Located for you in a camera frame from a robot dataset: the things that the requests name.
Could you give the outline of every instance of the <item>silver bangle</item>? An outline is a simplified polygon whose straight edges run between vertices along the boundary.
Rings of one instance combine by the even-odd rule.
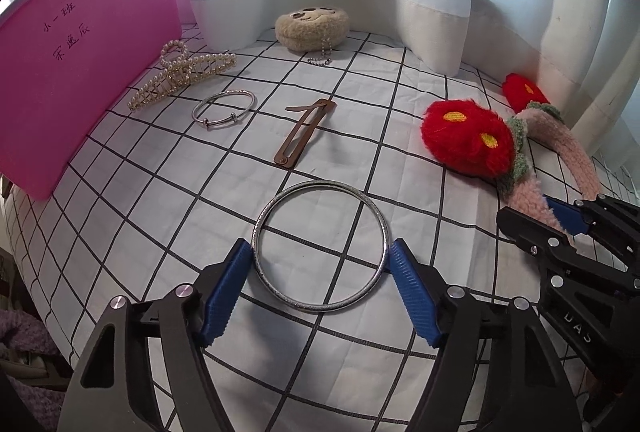
[[[306,302],[300,302],[299,300],[294,300],[293,298],[290,298],[285,294],[281,293],[280,291],[278,291],[276,287],[269,281],[269,279],[267,279],[266,275],[264,274],[264,269],[262,268],[262,265],[260,263],[262,260],[262,257],[260,256],[260,249],[258,248],[258,238],[260,236],[260,231],[262,230],[262,227],[264,226],[264,223],[266,222],[267,217],[269,216],[269,213],[273,210],[273,208],[295,192],[299,192],[300,190],[311,190],[318,187],[327,188],[329,190],[339,190],[340,192],[347,193],[361,200],[373,212],[373,215],[378,221],[378,225],[380,226],[380,232],[382,234],[382,255],[380,256],[380,264],[378,265],[378,268],[376,269],[371,279],[357,293],[354,293],[353,295],[343,300],[339,300],[331,304],[308,304]],[[378,207],[373,203],[373,201],[371,201],[371,199],[369,199],[362,192],[360,192],[359,190],[349,185],[346,185],[344,183],[338,183],[337,181],[325,181],[325,180],[315,180],[315,181],[306,181],[303,183],[298,183],[297,185],[293,185],[287,188],[286,190],[283,190],[281,193],[275,196],[271,201],[269,201],[269,203],[264,207],[264,209],[258,216],[257,221],[255,221],[254,232],[251,236],[251,246],[254,249],[255,269],[258,273],[258,277],[260,277],[260,280],[263,282],[263,284],[267,287],[267,289],[269,289],[269,291],[271,291],[271,293],[273,293],[277,298],[282,300],[285,304],[295,309],[311,312],[311,313],[325,313],[328,311],[336,311],[338,309],[342,309],[347,306],[350,306],[351,304],[357,302],[362,297],[364,297],[364,295],[366,295],[376,285],[376,282],[378,282],[378,280],[380,279],[380,276],[382,275],[382,272],[385,269],[386,256],[388,254],[389,245],[390,245],[389,230],[386,225],[385,218],[383,217]]]
[[[202,120],[199,118],[199,116],[205,110],[203,107],[205,106],[208,107],[210,105],[209,102],[211,100],[216,100],[218,98],[221,98],[222,96],[235,96],[236,94],[241,94],[242,96],[248,96],[249,98],[251,98],[251,102],[249,103],[247,108],[245,108],[245,110],[243,110],[240,114],[236,114],[232,112],[231,115],[227,116],[223,120],[213,120],[212,122],[210,122],[207,118],[203,118]],[[209,129],[213,126],[224,125],[225,123],[229,123],[229,122],[237,123],[240,118],[242,118],[246,113],[248,113],[251,110],[251,108],[254,106],[255,100],[256,100],[255,94],[253,94],[251,91],[244,91],[242,89],[235,89],[233,91],[222,91],[222,92],[219,92],[218,94],[214,94],[213,96],[210,96],[209,98],[205,98],[198,105],[196,105],[193,108],[193,112],[191,113],[191,118],[198,125],[206,129]]]

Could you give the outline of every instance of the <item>yellow flower center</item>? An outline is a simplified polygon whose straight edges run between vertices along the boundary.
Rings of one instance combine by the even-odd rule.
[[[492,136],[491,134],[487,134],[486,132],[483,132],[482,134],[480,134],[480,138],[482,139],[482,143],[487,145],[487,147],[489,148],[498,147],[498,140],[495,139],[494,136]]]
[[[466,122],[466,116],[461,112],[452,110],[442,117],[446,122]]]

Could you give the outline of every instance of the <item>black grid lines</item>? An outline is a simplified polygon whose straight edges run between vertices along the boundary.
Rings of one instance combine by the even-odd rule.
[[[189,40],[198,43],[195,27],[185,31],[194,33]],[[487,300],[507,301],[514,295],[506,288],[517,274],[511,267],[517,262],[510,255],[513,245],[490,223],[500,206],[495,186],[481,183],[488,197],[480,198],[476,180],[444,168],[416,139],[424,109],[451,97],[451,84],[453,97],[479,98],[505,112],[499,87],[485,83],[477,70],[465,68],[452,78],[408,66],[407,60],[417,60],[407,59],[405,48],[379,36],[354,33],[341,56],[348,59],[328,68],[310,66],[305,56],[274,57],[269,51],[276,45],[273,33],[260,40],[258,47],[238,52],[244,55],[242,68],[203,82],[205,89],[187,88],[130,114],[122,106],[138,83],[155,72],[155,66],[149,67],[89,135],[49,203],[25,201],[14,189],[10,209],[15,220],[8,218],[7,226],[14,247],[20,241],[24,248],[23,276],[30,279],[32,293],[47,292],[38,298],[38,309],[52,333],[55,329],[56,340],[68,342],[65,354],[72,362],[111,296],[124,293],[145,300],[190,282],[204,264],[221,260],[236,238],[248,238],[271,196],[306,179],[341,180],[366,192],[383,211],[393,237],[405,238],[418,259],[435,264],[448,282],[465,284]],[[275,54],[283,54],[276,49]],[[204,42],[198,51],[206,51]],[[252,90],[258,105],[237,126],[210,132],[193,126],[190,110],[202,91],[213,94],[229,87]],[[296,121],[284,107],[322,96],[333,98],[337,108],[315,131],[296,169],[283,171],[273,155]],[[216,103],[212,108],[235,108],[229,100]],[[539,175],[558,182],[563,198],[578,195],[566,171],[549,168],[550,162],[545,157],[535,163]],[[607,192],[630,192],[630,181],[621,173],[611,173],[599,161],[594,164]],[[468,189],[469,209],[477,205],[477,217],[454,215],[449,199],[459,188]],[[481,216],[481,203],[487,202],[495,208]],[[278,239],[281,259],[292,255],[300,263],[302,269],[287,270],[301,275],[292,287],[307,282],[312,291],[320,285],[318,301],[343,298],[376,267],[379,247],[372,236],[377,229],[362,205],[345,205],[341,213],[317,198],[307,206],[308,224],[274,218],[264,238]],[[306,230],[329,228],[334,219],[342,225],[332,230],[335,235]],[[127,254],[130,265],[124,261]],[[86,267],[84,277],[78,265]],[[305,277],[307,266],[314,274]],[[486,280],[480,282],[471,271],[486,272]],[[282,328],[284,338],[273,335],[264,322],[271,329]],[[256,416],[256,432],[277,431],[283,421],[291,425],[292,420],[304,430],[295,421],[299,405],[336,426],[348,419],[358,423],[354,429],[374,431],[381,423],[408,423],[412,409],[402,401],[417,401],[424,386],[415,380],[428,374],[434,353],[415,336],[385,274],[365,301],[340,314],[317,317],[278,306],[250,278],[227,332],[207,349],[206,357],[221,369],[216,373],[224,378],[223,402],[240,386],[255,386],[273,402],[268,412]],[[486,363],[481,357],[482,349],[478,368]],[[321,364],[326,368],[318,370]],[[361,386],[354,387],[354,374]],[[171,395],[160,379],[156,382],[171,428],[177,419]],[[473,422],[473,417],[465,421]]]

